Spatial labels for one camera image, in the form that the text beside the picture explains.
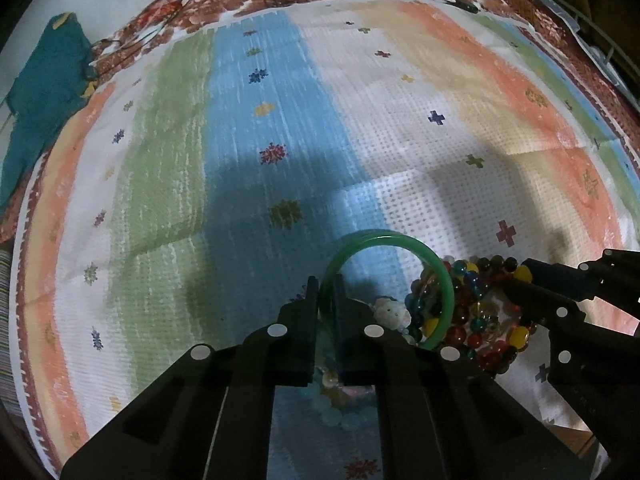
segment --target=green stripe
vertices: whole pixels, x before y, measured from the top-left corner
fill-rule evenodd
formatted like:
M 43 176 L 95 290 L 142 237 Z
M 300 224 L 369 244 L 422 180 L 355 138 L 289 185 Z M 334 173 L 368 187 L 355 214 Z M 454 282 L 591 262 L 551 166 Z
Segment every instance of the green stripe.
M 118 176 L 112 221 L 110 302 L 144 389 L 185 350 L 212 339 L 212 279 L 204 240 L 203 135 L 213 31 L 164 54 L 136 109 Z
M 578 121 L 578 124 L 585 131 L 588 139 L 596 139 L 600 145 L 600 149 L 597 151 L 597 155 L 603 161 L 604 165 L 609 170 L 613 179 L 614 185 L 618 196 L 622 200 L 626 209 L 629 211 L 634 223 L 636 239 L 640 240 L 640 202 L 634 192 L 634 189 L 629 182 L 628 177 L 625 174 L 624 169 L 620 165 L 616 154 L 613 152 L 610 146 L 610 140 L 604 136 L 604 133 L 600 130 L 595 121 L 588 115 L 588 113 L 582 108 L 580 103 L 574 98 L 567 84 L 560 79 L 542 59 L 537 50 L 530 46 L 528 43 L 523 43 L 516 35 L 511 34 L 510 31 L 501 27 L 499 23 L 487 16 L 473 16 L 473 19 L 488 28 L 490 31 L 498 35 L 505 41 L 513 41 L 518 45 L 518 54 L 522 56 L 526 65 L 532 69 L 537 76 L 545 83 L 545 85 L 555 94 L 555 96 L 561 101 L 567 101 L 571 107 L 571 113 Z

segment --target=black wire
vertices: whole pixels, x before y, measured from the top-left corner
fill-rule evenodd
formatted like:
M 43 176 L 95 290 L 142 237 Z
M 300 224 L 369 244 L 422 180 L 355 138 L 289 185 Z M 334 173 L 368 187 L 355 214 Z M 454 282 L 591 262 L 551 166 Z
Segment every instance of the black wire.
M 137 53 L 138 53 L 142 48 L 145 48 L 149 43 L 151 43 L 151 42 L 154 40 L 154 38 L 155 38 L 158 34 L 161 34 L 161 33 L 162 33 L 162 31 L 165 29 L 165 27 L 166 27 L 167 25 L 169 25 L 169 24 L 170 24 L 170 23 L 171 23 L 171 22 L 176 18 L 176 16 L 177 16 L 180 12 L 182 12 L 182 10 L 184 9 L 184 7 L 185 7 L 185 6 L 187 6 L 190 2 L 191 2 L 191 0 L 187 0 L 187 2 L 185 2 L 184 4 L 181 4 L 181 5 L 180 5 L 180 8 L 179 8 L 179 9 L 176 9 L 176 10 L 174 11 L 174 13 L 173 13 L 171 16 L 169 16 L 169 18 L 168 18 L 168 19 L 167 19 L 167 20 L 162 24 L 162 27 L 161 27 L 160 29 L 155 30 L 155 31 L 148 32 L 148 33 L 147 33 L 147 34 L 145 34 L 142 38 L 138 38 L 138 39 L 136 40 L 136 42 L 139 42 L 139 41 L 145 40 L 146 38 L 148 38 L 148 37 L 149 37 L 149 36 L 151 36 L 152 34 L 154 35 L 154 36 L 153 36 L 149 41 L 147 41 L 147 42 L 145 42 L 145 43 L 141 44 L 139 47 L 137 47 L 137 49 L 136 49 L 136 50 L 133 50 L 133 51 L 132 51 L 132 52 L 130 52 L 128 55 L 126 55 L 124 58 L 122 58 L 122 59 L 121 59 L 121 60 L 120 60 L 116 65 L 112 66 L 110 69 L 106 70 L 105 72 L 99 73 L 99 74 L 97 75 L 97 78 L 98 78 L 98 79 L 100 79 L 103 75 L 108 74 L 109 72 L 113 71 L 115 68 L 117 68 L 117 67 L 119 67 L 121 64 L 123 64 L 127 59 L 129 59 L 129 58 L 130 58 L 130 57 L 132 57 L 132 56 L 135 56 L 135 55 L 136 55 L 136 54 L 137 54 Z M 128 46 L 121 46 L 118 50 L 116 50 L 115 52 L 113 52 L 113 53 L 112 53 L 112 54 L 110 54 L 110 55 L 116 54 L 117 52 L 119 52 L 119 51 L 121 51 L 121 50 L 125 50 L 126 48 L 129 48 L 129 47 L 128 47 Z

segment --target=teal cloth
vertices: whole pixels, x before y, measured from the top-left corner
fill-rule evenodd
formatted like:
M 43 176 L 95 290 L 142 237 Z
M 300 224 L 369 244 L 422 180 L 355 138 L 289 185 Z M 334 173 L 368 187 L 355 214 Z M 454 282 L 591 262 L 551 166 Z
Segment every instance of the teal cloth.
M 16 78 L 6 102 L 15 116 L 9 148 L 2 165 L 0 214 L 21 178 L 33 169 L 39 156 L 52 146 L 62 127 L 87 99 L 81 97 L 95 79 L 91 43 L 75 14 L 53 29 L 62 17 L 47 23 L 40 41 Z

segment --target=bed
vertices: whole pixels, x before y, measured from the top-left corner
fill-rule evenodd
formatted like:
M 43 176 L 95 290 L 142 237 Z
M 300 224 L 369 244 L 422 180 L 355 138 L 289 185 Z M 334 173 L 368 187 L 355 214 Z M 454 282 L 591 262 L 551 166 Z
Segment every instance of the bed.
M 11 268 L 16 398 L 54 476 L 193 344 L 271 322 L 349 233 L 572 266 L 638 250 L 638 111 L 537 0 L 155 0 L 94 55 L 95 91 L 26 182 Z M 373 303 L 421 269 L 375 248 L 343 273 Z M 540 328 L 497 381 L 584 428 L 548 348 Z M 269 478 L 380 478 L 371 392 L 326 394 L 337 418 L 317 397 L 276 392 Z

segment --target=glass bead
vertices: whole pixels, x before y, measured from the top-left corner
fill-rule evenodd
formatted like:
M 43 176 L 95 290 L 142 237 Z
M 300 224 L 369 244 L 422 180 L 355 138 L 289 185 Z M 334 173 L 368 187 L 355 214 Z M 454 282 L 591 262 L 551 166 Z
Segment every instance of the glass bead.
M 466 345 L 470 348 L 480 348 L 482 346 L 482 336 L 480 334 L 470 334 L 466 338 Z
M 480 357 L 480 366 L 483 370 L 493 370 L 502 361 L 500 354 L 489 352 Z
M 509 343 L 507 343 L 504 339 L 498 339 L 492 347 L 494 352 L 497 352 L 500 355 L 504 354 L 504 351 L 509 347 Z
M 474 270 L 468 270 L 465 272 L 464 282 L 468 286 L 473 286 L 480 280 L 480 275 Z
M 480 258 L 476 261 L 476 266 L 480 272 L 487 272 L 491 267 L 491 262 L 489 261 L 489 258 Z
M 525 326 L 517 326 L 509 336 L 509 344 L 518 350 L 527 344 L 529 340 L 529 330 Z
M 422 333 L 425 337 L 430 337 L 431 334 L 433 334 L 433 331 L 436 330 L 439 320 L 439 317 L 432 317 L 431 319 L 428 319 L 424 322 L 422 326 Z
M 517 356 L 518 349 L 515 346 L 507 346 L 507 349 L 502 352 L 502 358 L 509 363 L 513 363 Z
M 447 330 L 444 341 L 451 346 L 460 346 L 466 339 L 466 330 L 461 326 L 451 326 Z
M 479 285 L 474 286 L 474 295 L 478 300 L 482 300 L 488 292 L 489 286 L 486 283 L 479 283 Z
M 513 277 L 521 282 L 531 283 L 533 281 L 533 275 L 529 270 L 529 267 L 521 265 L 513 271 Z
M 465 260 L 456 260 L 453 262 L 453 266 L 451 267 L 453 272 L 456 274 L 464 274 L 466 271 L 466 261 Z
M 476 298 L 466 287 L 461 287 L 456 291 L 456 305 L 470 307 L 476 302 Z
M 469 321 L 469 307 L 458 305 L 453 309 L 453 318 L 451 322 L 456 325 L 464 325 Z
M 509 256 L 504 261 L 503 267 L 504 267 L 504 270 L 506 270 L 507 272 L 513 272 L 518 268 L 518 261 L 513 256 Z
M 497 365 L 497 367 L 495 367 L 495 372 L 498 375 L 502 375 L 507 373 L 507 371 L 509 370 L 509 363 L 507 361 L 505 361 L 504 359 L 502 361 L 500 361 L 500 363 Z
M 504 264 L 504 258 L 500 256 L 500 254 L 496 254 L 490 260 L 490 265 L 493 270 L 502 270 L 502 265 Z
M 418 294 L 420 294 L 420 289 L 422 288 L 422 282 L 421 280 L 413 280 L 411 282 L 411 293 L 415 294 L 416 296 Z
M 476 317 L 475 319 L 471 320 L 471 324 L 469 325 L 469 327 L 471 328 L 471 332 L 479 334 L 481 332 L 484 332 L 484 329 L 486 328 L 486 320 L 482 317 Z
M 404 306 L 410 312 L 418 301 L 418 297 L 414 294 L 407 294 L 404 297 Z

